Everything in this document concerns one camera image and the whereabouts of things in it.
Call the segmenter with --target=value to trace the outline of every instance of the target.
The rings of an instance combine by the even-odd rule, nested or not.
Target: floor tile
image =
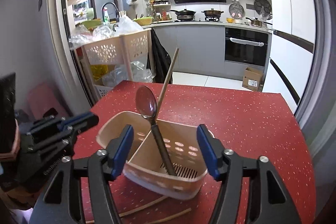
[[[208,77],[206,75],[195,75],[191,73],[173,72],[173,84],[204,86]]]
[[[222,89],[232,89],[232,90],[249,90],[247,88],[242,87],[242,81],[212,77],[209,76],[205,86],[211,88],[222,88]]]

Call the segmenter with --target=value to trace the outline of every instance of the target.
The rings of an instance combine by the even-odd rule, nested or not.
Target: black garbage bag
[[[155,82],[164,83],[170,64],[171,58],[165,48],[161,45],[159,38],[157,37],[154,29],[151,30],[152,36],[152,50],[155,63]],[[151,69],[151,64],[149,62],[149,55],[147,57],[147,68]],[[170,77],[169,84],[173,83],[173,77]]]

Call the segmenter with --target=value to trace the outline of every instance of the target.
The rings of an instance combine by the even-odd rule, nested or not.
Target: speckled red tabletop
[[[95,137],[99,129],[121,111],[137,112],[135,92],[143,83],[123,81],[102,98],[92,112],[99,124],[78,137],[75,159],[90,156],[100,149]],[[146,84],[158,97],[162,84]],[[257,159],[266,155],[278,169],[300,214],[302,224],[310,224],[315,215],[315,181],[310,154],[302,132],[280,94],[169,85],[159,119],[198,126],[204,123],[226,148],[239,155]],[[208,223],[220,183],[206,175],[195,198],[179,201],[168,198],[157,205],[122,218],[124,224],[142,224],[179,213],[192,211],[166,222]],[[121,175],[110,184],[119,213],[159,198],[160,195],[138,186]],[[87,179],[82,181],[86,220],[93,220]],[[243,179],[237,223],[244,223],[247,208],[248,179]]]

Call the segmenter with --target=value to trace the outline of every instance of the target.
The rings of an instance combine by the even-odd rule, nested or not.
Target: oven handle
[[[242,40],[242,39],[237,39],[237,38],[232,38],[232,37],[230,37],[230,40],[234,43],[258,46],[258,47],[262,47],[264,45],[263,42],[254,42],[254,41]]]

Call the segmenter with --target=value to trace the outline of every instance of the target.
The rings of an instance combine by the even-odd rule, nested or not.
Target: screw
[[[65,156],[62,158],[62,162],[69,162],[71,160],[71,157]]]
[[[105,149],[100,149],[97,151],[98,156],[105,156],[107,154],[107,151]]]
[[[261,157],[259,158],[259,160],[260,160],[261,162],[268,162],[268,158],[267,158],[266,156],[261,156]]]
[[[233,151],[232,149],[225,149],[225,150],[224,150],[224,154],[225,154],[225,155],[230,156],[230,155],[233,155],[233,153],[234,153],[234,151]]]

